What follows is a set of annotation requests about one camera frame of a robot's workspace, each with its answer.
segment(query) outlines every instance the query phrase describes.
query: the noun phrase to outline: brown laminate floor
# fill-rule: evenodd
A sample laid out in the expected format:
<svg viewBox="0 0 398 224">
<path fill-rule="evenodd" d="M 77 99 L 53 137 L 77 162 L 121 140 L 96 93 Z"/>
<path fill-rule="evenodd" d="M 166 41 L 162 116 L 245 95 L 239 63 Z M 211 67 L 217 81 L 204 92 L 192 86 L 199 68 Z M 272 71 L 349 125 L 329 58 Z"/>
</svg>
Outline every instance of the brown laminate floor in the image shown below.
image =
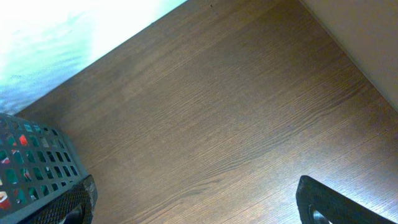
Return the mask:
<svg viewBox="0 0 398 224">
<path fill-rule="evenodd" d="M 310 175 L 398 222 L 398 114 L 295 0 L 191 0 L 19 116 L 70 135 L 93 223 L 299 223 Z"/>
</svg>

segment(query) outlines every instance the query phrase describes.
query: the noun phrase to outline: white wall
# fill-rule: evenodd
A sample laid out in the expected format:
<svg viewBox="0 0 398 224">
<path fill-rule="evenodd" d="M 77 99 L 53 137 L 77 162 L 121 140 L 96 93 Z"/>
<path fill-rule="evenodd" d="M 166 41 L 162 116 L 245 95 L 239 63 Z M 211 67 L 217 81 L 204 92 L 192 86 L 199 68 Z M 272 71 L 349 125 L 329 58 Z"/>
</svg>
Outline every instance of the white wall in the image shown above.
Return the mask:
<svg viewBox="0 0 398 224">
<path fill-rule="evenodd" d="M 302 0 L 398 109 L 398 1 Z"/>
</svg>

